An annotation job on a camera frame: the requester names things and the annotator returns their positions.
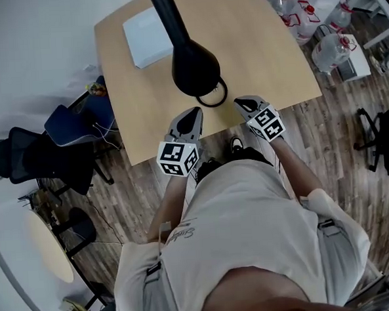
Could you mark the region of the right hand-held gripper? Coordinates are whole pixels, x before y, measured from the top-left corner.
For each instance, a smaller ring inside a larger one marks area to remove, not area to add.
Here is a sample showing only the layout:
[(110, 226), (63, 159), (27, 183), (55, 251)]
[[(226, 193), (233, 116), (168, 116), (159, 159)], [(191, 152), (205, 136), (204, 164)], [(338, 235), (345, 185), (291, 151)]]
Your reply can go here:
[(285, 132), (285, 126), (278, 112), (262, 97), (243, 95), (234, 99), (234, 105), (247, 121), (248, 128), (257, 137), (271, 142)]

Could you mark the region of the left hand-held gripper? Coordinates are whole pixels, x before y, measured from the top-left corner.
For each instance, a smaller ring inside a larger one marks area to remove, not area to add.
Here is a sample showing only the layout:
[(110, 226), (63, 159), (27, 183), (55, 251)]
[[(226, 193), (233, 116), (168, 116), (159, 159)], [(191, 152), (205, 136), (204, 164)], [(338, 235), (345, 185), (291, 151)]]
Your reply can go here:
[(171, 121), (159, 143), (156, 163), (164, 175), (187, 177), (200, 159), (199, 137), (203, 127), (200, 107), (190, 108)]

